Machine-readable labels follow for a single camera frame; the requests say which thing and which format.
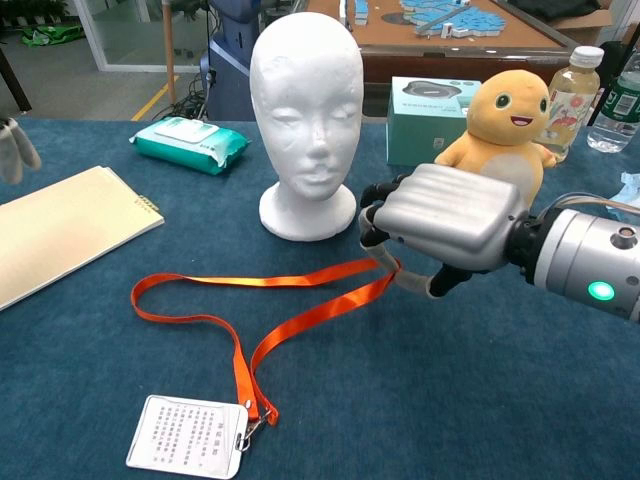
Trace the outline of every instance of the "id card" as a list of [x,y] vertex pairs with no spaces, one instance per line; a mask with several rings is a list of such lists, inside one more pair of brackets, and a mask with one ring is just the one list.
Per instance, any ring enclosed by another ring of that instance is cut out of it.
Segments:
[[150,395],[127,466],[229,479],[240,468],[247,423],[241,405]]

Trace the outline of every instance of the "yellow floor line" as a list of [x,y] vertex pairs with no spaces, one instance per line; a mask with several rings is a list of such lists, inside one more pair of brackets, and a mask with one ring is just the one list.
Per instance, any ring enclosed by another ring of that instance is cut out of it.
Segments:
[[[179,78],[180,78],[179,75],[174,75],[173,82],[175,83]],[[169,84],[165,83],[164,87],[162,87],[160,90],[158,90],[158,92],[151,98],[151,100],[149,100],[144,107],[142,107],[140,110],[138,110],[138,113],[136,113],[133,117],[131,117],[131,121],[132,122],[137,122],[142,117],[144,117],[145,114],[149,110],[151,110],[151,108],[156,104],[156,102],[162,98],[162,95],[167,93],[168,89],[169,89]]]

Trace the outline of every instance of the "metal clasp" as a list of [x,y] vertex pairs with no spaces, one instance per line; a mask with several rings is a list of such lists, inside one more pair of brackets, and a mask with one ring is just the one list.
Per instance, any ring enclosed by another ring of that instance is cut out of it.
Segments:
[[258,420],[249,424],[247,427],[247,433],[245,433],[244,437],[238,435],[238,439],[236,440],[236,450],[240,450],[241,452],[249,450],[249,447],[251,446],[251,437],[262,425],[266,423],[267,417],[270,414],[271,410],[267,410]]

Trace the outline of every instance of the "lanyard strap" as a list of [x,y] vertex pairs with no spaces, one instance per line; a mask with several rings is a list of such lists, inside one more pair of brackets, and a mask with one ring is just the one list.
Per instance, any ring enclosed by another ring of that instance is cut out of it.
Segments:
[[177,273],[156,273],[140,280],[131,290],[131,304],[136,313],[150,322],[158,323],[190,323],[196,321],[207,321],[214,323],[229,332],[234,343],[233,371],[236,378],[236,388],[238,393],[238,403],[248,405],[249,420],[256,422],[260,419],[258,403],[267,412],[267,421],[270,425],[278,422],[278,410],[269,401],[255,378],[255,372],[264,358],[282,342],[294,337],[310,328],[320,325],[332,318],[344,313],[356,310],[364,305],[375,301],[380,297],[393,280],[395,273],[389,273],[378,280],[363,285],[333,298],[328,302],[318,305],[306,312],[290,318],[274,328],[266,337],[262,339],[251,357],[251,368],[247,367],[240,337],[235,329],[225,320],[214,315],[197,314],[189,316],[169,316],[149,313],[138,306],[140,297],[149,289],[161,283],[174,281],[190,281],[208,285],[243,286],[256,288],[279,288],[279,287],[315,287],[334,282],[343,278],[358,275],[378,268],[378,263],[373,259],[355,260],[352,262],[333,265],[322,270],[318,270],[307,275],[250,278],[250,277],[191,277]]

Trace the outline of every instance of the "green bag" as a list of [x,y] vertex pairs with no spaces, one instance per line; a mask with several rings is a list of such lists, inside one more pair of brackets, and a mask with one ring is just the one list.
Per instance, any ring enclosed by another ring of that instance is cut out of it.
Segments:
[[84,37],[84,30],[81,25],[65,27],[36,27],[24,28],[22,30],[22,43],[30,47],[40,47],[44,45],[57,45],[67,43],[77,38]]

